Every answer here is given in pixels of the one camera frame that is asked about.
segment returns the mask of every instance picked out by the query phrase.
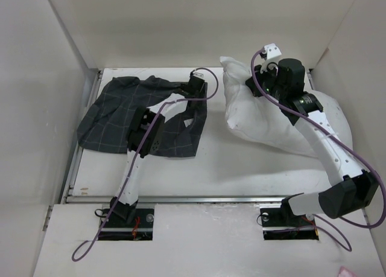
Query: white box enclosure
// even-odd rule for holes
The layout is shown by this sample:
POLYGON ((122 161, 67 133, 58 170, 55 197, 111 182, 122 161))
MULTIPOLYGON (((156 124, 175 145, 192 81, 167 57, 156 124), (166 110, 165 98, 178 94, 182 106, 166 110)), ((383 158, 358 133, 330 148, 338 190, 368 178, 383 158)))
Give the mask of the white box enclosure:
MULTIPOLYGON (((96 184, 93 180, 96 175, 101 179, 107 176, 116 179, 119 175, 117 171, 122 164, 124 167, 122 156, 96 155, 94 151, 80 153, 78 162, 73 161, 71 168, 76 171, 75 178, 65 192, 73 200, 87 192, 96 201, 94 204, 55 205, 47 234, 42 231, 48 207, 60 201, 62 182, 66 181, 64 178, 75 149, 74 132, 85 113, 89 94, 95 98, 112 77, 137 75, 143 79, 154 74, 169 80, 184 81, 185 74, 191 71, 187 67, 220 67, 220 56, 230 56, 248 63, 259 48, 275 43, 284 57, 299 59, 306 69, 311 70, 314 89, 338 100, 352 130, 354 150, 364 156, 385 179, 386 144, 382 135, 386 131, 386 101, 383 98, 386 95, 386 46, 383 43, 386 38, 383 19, 386 7, 383 3, 384 0, 0 0, 3 106, 0 112, 3 123, 0 152, 3 160, 0 199, 3 235, 0 242, 7 251, 2 253, 0 261, 2 269, 5 269, 3 275, 29 276, 34 272, 35 276, 49 276, 49 272, 54 272, 56 276, 105 276, 121 273, 122 267, 117 261, 109 261, 105 267, 94 267, 94 264, 102 264, 106 258, 103 252, 110 255, 114 252, 131 254, 133 245, 121 242, 98 244, 94 252, 76 265, 67 263, 70 259, 67 252, 72 252, 79 240, 90 240, 95 233, 97 224, 89 213, 93 214, 93 210, 101 206, 103 197, 108 199, 111 196, 115 180, 110 184, 103 180, 96 184), (104 71, 102 79, 97 78, 97 70, 104 71), (93 170, 95 162, 104 164, 93 170), (65 217, 74 218, 73 229, 64 223, 65 217), (55 257, 54 252, 63 252, 63 255, 58 253, 55 257)), ((214 71, 222 77, 221 68, 214 68, 214 71)), ((309 192, 315 191, 315 187, 325 188, 326 176, 318 160, 292 157, 261 147, 255 149, 248 142, 234 140, 225 130, 220 131, 222 126, 225 127, 222 123, 223 113, 222 88, 213 102, 208 102, 208 118, 201 140, 205 147, 200 143, 200 148, 208 153, 207 159, 196 157, 191 160, 198 166, 202 162, 202 173, 196 174, 196 178, 202 180, 198 181, 200 185, 192 181, 184 186, 177 180, 168 184, 165 181, 170 175, 168 169, 172 169, 175 162, 153 159, 150 162, 157 170, 165 170, 158 174, 162 179, 162 188, 158 189, 159 184, 150 180, 143 184, 140 194, 151 197, 243 197, 251 192, 254 196, 272 197, 299 192, 297 188, 302 185, 309 192), (244 159, 243 153, 253 155, 264 171, 252 171, 252 167, 243 161, 233 162, 235 157, 232 153, 241 160, 244 159), (281 170, 270 169, 269 161, 280 162, 281 170), (229 168, 223 174, 214 170, 216 165, 231 162, 238 168, 229 168), (300 183, 299 177, 302 175, 314 179, 300 183), (283 177, 288 178, 288 183, 281 186, 283 177), (168 185, 175 190, 168 190, 168 185)), ((181 173, 181 176, 189 169, 186 164, 179 164, 179 167, 180 172, 177 169, 176 173, 181 173)), ((154 179, 155 175, 153 171, 146 172, 147 179, 154 179)), ((208 265, 204 256, 196 259, 194 250, 199 251, 200 237, 194 235, 197 229, 195 224, 191 228, 186 226, 186 230, 192 234, 192 240, 196 240, 189 243, 193 253, 186 254, 186 259, 193 260, 193 263, 196 260, 200 265, 196 266, 196 270, 191 269, 181 259, 178 270, 192 270, 192 276, 213 276, 215 270, 221 272, 221 268, 225 268, 236 275, 255 276, 260 268, 261 273, 280 276, 283 272, 280 268, 270 271, 259 261, 255 267, 248 257, 259 256, 268 264, 270 259, 264 252, 275 252, 279 248, 275 247, 277 245, 261 245, 256 240, 253 243, 263 246, 265 251, 247 249, 243 253, 243 246, 238 244, 237 238, 229 237, 233 228, 232 217, 234 222, 241 223, 241 235, 254 235, 255 220, 252 220, 253 217, 249 220, 246 213, 252 214, 253 204, 222 208, 207 206, 157 206, 156 212, 163 216, 162 221, 154 224, 157 226, 157 238, 147 245, 134 244, 138 252, 137 262, 140 264, 141 256, 157 259, 157 252, 160 254, 163 250, 162 242, 165 240, 174 244, 176 250, 171 254, 175 254, 176 258, 185 252, 188 247, 184 247, 183 236, 179 241, 170 238, 167 226, 176 224, 173 216, 188 221, 186 216, 191 214, 192 219, 207 222, 209 230, 224 228, 224 235, 211 235, 213 232, 208 232, 206 238, 213 236, 213 246, 216 246, 212 251, 205 242, 201 244, 211 260, 211 265, 208 265), (238 216, 233 215, 227 220, 224 211, 238 216), (221 226, 212 223, 212 219, 200 217, 200 214, 219 218, 221 226), (240 249, 239 255, 244 256, 243 261, 236 259, 235 263, 229 262, 232 254, 220 245, 222 237, 230 238, 235 250, 240 249), (222 259, 215 257, 220 248, 225 252, 222 259)), ((379 218, 382 206, 382 196, 378 192, 366 209, 370 223, 379 218)), ((364 221, 361 212, 356 212, 352 217, 364 221)), ((355 228, 348 233, 351 227, 347 225, 342 225, 342 229, 351 234, 351 239, 355 238, 352 241, 358 251, 369 247, 368 251, 363 252, 368 256, 361 257, 360 252, 353 252, 352 255, 337 253, 333 242, 321 240, 319 247, 313 247, 316 243, 310 243, 310 247, 308 243, 299 245, 298 248, 304 251, 308 247, 313 248, 313 253, 308 253, 307 266, 312 268, 317 263, 316 269, 322 272, 322 268, 328 268, 326 272, 329 274, 337 273, 335 267, 340 265, 351 266, 362 275, 383 274, 378 256, 385 268, 386 225, 371 232, 357 231, 355 228), (361 258, 363 268, 359 266, 361 258)), ((176 228, 170 232, 182 234, 176 228)), ((283 254, 278 258, 286 258, 285 253, 296 250, 296 245, 291 246, 281 247, 283 254)), ((147 274, 140 270, 135 273, 154 276, 156 266, 151 267, 147 274)), ((288 268, 289 276, 296 268, 294 261, 293 267, 288 268)), ((304 276, 312 273, 307 269, 298 272, 304 276)), ((171 276, 183 275, 167 269, 160 271, 160 274, 166 273, 171 276)))

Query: dark gray plaid fabric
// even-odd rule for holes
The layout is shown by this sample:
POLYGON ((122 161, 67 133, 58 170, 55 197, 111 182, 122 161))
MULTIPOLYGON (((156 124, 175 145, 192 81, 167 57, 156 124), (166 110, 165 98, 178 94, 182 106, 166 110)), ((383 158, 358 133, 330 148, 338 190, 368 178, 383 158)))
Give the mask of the dark gray plaid fabric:
MULTIPOLYGON (((138 106, 153 106, 168 98, 183 83, 151 76, 113 78, 87 111, 77 135, 83 148, 108 153, 127 152, 127 129, 138 106)), ((165 123, 162 143, 154 154, 186 158, 195 156, 207 115, 206 101, 196 109, 188 108, 165 123), (193 119, 185 126, 184 121, 193 119)))

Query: white fabric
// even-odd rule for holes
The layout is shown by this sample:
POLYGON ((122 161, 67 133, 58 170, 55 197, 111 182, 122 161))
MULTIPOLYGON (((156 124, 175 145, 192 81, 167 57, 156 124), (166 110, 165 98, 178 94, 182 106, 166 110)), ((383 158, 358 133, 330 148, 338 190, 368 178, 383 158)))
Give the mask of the white fabric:
MULTIPOLYGON (((265 97, 254 97, 245 81, 250 68, 231 57, 220 57, 224 68, 226 114, 228 129, 242 139, 264 143, 290 153, 316 157, 315 152, 280 109, 265 97)), ((352 147, 349 123, 338 102, 318 91, 312 92, 324 107, 331 127, 347 146, 352 147)))

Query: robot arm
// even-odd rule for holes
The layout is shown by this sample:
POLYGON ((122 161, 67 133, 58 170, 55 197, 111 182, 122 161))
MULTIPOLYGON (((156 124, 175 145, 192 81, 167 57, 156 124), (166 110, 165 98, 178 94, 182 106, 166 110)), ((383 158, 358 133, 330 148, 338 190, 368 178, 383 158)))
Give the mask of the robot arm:
MULTIPOLYGON (((337 138, 323 112, 323 106, 313 94, 304 91, 305 68, 302 63, 296 59, 279 61, 280 51, 272 54, 278 50, 275 47, 275 44, 265 46, 265 54, 262 55, 265 62, 255 67, 261 88, 281 105, 310 118, 337 138)), ((246 81, 246 85, 255 96, 262 96, 252 78, 246 81)), ((285 198, 281 206, 282 215, 289 219, 324 213, 330 218, 338 218, 368 206, 378 188, 374 177, 311 123, 285 110, 282 112, 314 149, 331 184, 331 188, 323 192, 301 193, 285 198)))
POLYGON ((162 140, 163 127, 167 121, 174 116, 183 113, 188 106, 198 105, 196 102, 189 101, 189 98, 203 98, 205 95, 204 84, 205 81, 203 80, 203 75, 200 73, 193 73, 189 83, 181 86, 180 89, 175 93, 172 93, 167 99, 151 107, 138 107, 136 109, 127 133, 126 168, 119 189, 117 190, 115 197, 110 201, 111 207, 118 197, 119 192, 122 190, 126 179, 129 178, 123 193, 119 198, 119 202, 113 209, 113 213, 125 220, 126 223, 131 223, 135 215, 139 193, 139 179, 141 178, 140 170, 144 166, 144 157, 158 150, 162 140), (127 177, 134 154, 136 153, 138 145, 144 137, 148 126, 153 121, 161 106, 169 102, 172 102, 172 104, 167 104, 162 109, 139 152, 140 158, 136 161, 131 175, 127 177))

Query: cable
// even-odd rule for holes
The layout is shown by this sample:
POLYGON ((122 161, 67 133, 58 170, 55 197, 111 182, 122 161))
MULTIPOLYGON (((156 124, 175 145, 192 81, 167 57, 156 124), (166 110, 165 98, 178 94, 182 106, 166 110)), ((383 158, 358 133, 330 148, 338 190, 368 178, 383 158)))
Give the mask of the cable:
MULTIPOLYGON (((314 125, 316 128, 318 128, 320 131, 322 131, 325 135, 330 135, 330 133, 324 129, 321 125, 319 125, 318 123, 316 123, 315 121, 309 119, 307 116, 304 116, 298 112, 296 112, 295 110, 292 110, 288 107, 285 107, 284 105, 281 105, 280 103, 277 103, 276 101, 273 100, 272 97, 270 97, 267 93, 265 93, 265 91, 260 87, 260 84, 258 82, 258 79, 256 78, 256 75, 254 73, 254 70, 255 70, 255 60, 257 58, 258 55, 262 54, 262 52, 264 52, 264 48, 260 49, 259 51, 257 51, 252 59, 251 59, 251 72, 252 72, 252 78, 253 78, 253 81, 257 87, 257 89, 259 90, 259 92, 271 103, 275 104, 277 107, 279 107, 280 109, 284 110, 284 111, 287 111, 297 117, 300 117, 301 119, 304 119, 306 120, 307 122, 311 123, 312 125, 314 125)), ((383 200, 384 200, 384 208, 383 208, 383 211, 382 211, 382 215, 381 217, 379 218, 379 220, 374 223, 374 224, 358 224, 358 223, 354 223, 353 221, 350 221, 344 217, 340 217, 340 219, 348 222, 349 224, 352 224, 356 227, 360 227, 360 228, 364 228, 364 229, 373 229, 373 228, 376 228, 376 227, 379 227, 385 220, 386 218, 386 188, 385 188, 385 185, 381 179, 381 177, 379 176, 379 174, 376 172, 376 170, 364 159, 362 158, 358 153, 356 153, 355 151, 353 151, 351 148, 349 148, 348 146, 346 146, 345 144, 343 144, 341 141, 339 141, 337 138, 335 138, 334 136, 330 135, 329 136, 331 140, 333 140, 333 142, 335 142, 336 144, 338 144, 340 147, 342 147, 343 149, 345 149, 345 151, 349 152, 352 156, 354 156, 355 158, 357 158, 357 160, 359 160, 360 162, 362 162, 364 164, 365 167, 367 167, 370 171, 370 173, 373 175, 373 177, 378 181, 378 184, 379 184, 379 187, 381 188, 381 192, 382 192, 382 196, 383 196, 383 200)))
POLYGON ((82 260, 91 250, 91 248, 94 246, 95 242, 97 241, 98 239, 98 236, 99 234, 101 233, 103 227, 106 225, 109 217, 111 216, 111 214, 113 213, 113 210, 115 208, 115 206, 118 204, 119 202, 119 199, 121 198, 122 194, 123 194, 123 191, 126 187, 126 184, 128 183, 128 181, 130 180, 130 175, 131 175, 131 172, 133 171, 133 167, 134 167, 134 163, 135 163, 135 160, 137 159, 138 157, 138 154, 140 152, 140 150, 142 149, 142 146, 144 146, 144 143, 145 143, 145 140, 147 138, 147 136, 149 135, 151 129, 153 128, 154 124, 156 123, 159 115, 161 114, 161 111, 163 110, 163 108, 165 108, 166 105, 170 105, 170 104, 174 104, 174 103, 177 103, 177 102, 182 102, 182 101, 206 101, 206 100, 209 100, 211 98, 213 98, 216 93, 217 93, 217 90, 218 90, 218 87, 219 87, 219 82, 218 82, 218 79, 217 79, 217 76, 214 72, 212 72, 212 70, 208 69, 208 68, 197 68, 197 69, 194 69, 191 74, 195 71, 199 71, 199 70, 205 70, 205 71, 208 71, 210 72, 213 77, 216 79, 216 89, 215 89, 215 92, 211 95, 211 96, 208 96, 206 98, 184 98, 184 99, 178 99, 178 100, 175 100, 175 101, 170 101, 170 102, 165 102, 162 104, 162 106, 160 107, 160 109, 158 110, 158 112, 156 113, 156 115, 154 116, 154 119, 153 121, 150 123, 149 127, 147 128, 147 131, 145 132, 144 134, 144 137, 142 138, 141 142, 139 143, 138 145, 138 148, 134 154, 134 157, 133 157, 133 160, 131 161, 131 165, 130 165, 130 169, 128 170, 128 173, 127 173, 127 176, 126 176, 126 180, 122 186, 122 189, 120 190, 119 194, 117 195, 116 197, 116 200, 115 202, 113 203, 113 205, 111 206, 109 212, 107 213, 105 219, 103 220, 101 226, 99 227, 98 229, 98 232, 96 232, 94 238, 92 241, 84 241, 83 243, 81 243, 74 251, 74 253, 72 253, 72 256, 71 256, 71 260, 73 260, 73 262, 78 262, 80 260, 82 260), (82 256, 80 256, 79 258, 76 258, 75 255, 76 253, 78 252, 78 250, 80 248, 83 247, 83 245, 85 245, 86 243, 88 242, 91 242, 90 246, 87 248, 87 250, 85 251, 85 253, 82 254, 82 256))
POLYGON ((259 214, 258 218, 256 219, 256 223, 257 223, 260 227, 263 227, 263 225, 259 223, 259 218, 261 218, 261 214, 259 214))
POLYGON ((140 218, 137 217, 135 220, 135 226, 134 226, 133 230, 131 231, 131 234, 133 235, 134 240, 137 237, 137 232, 138 232, 138 227, 139 227, 140 222, 141 222, 140 218))
POLYGON ((337 244, 339 244, 344 250, 348 251, 348 252, 351 252, 352 251, 352 246, 349 242, 349 240, 346 238, 346 236, 335 226, 333 225, 332 223, 330 223, 329 221, 327 221, 325 218, 322 218, 322 217, 319 217, 318 215, 314 215, 315 218, 319 218, 320 220, 324 221, 325 223, 329 224, 332 228, 334 228, 341 236, 342 238, 344 239, 344 241, 346 242, 347 244, 347 247, 342 244, 341 241, 339 241, 337 238, 335 238, 330 232, 328 232, 326 229, 323 229, 319 226, 316 226, 316 225, 312 225, 312 226, 302 226, 302 227, 297 227, 297 228, 292 228, 292 229, 285 229, 285 230, 277 230, 275 231, 276 233, 285 233, 285 232, 292 232, 292 231, 299 231, 301 229, 310 229, 310 228, 314 228, 314 229, 318 229, 324 233, 326 233, 331 239, 333 239, 337 244))

